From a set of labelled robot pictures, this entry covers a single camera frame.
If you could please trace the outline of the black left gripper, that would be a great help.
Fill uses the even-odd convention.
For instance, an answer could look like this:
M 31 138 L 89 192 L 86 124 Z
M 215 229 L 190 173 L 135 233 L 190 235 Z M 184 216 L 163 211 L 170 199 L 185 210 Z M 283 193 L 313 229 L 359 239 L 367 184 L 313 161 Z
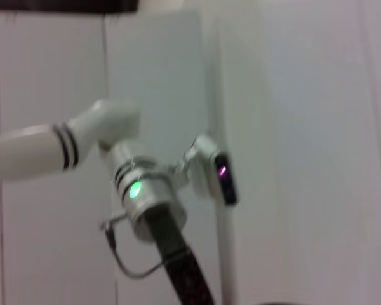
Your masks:
M 162 259 L 163 267 L 181 304 L 214 304 L 214 298 L 199 267 L 167 206 L 145 213 L 145 223 Z

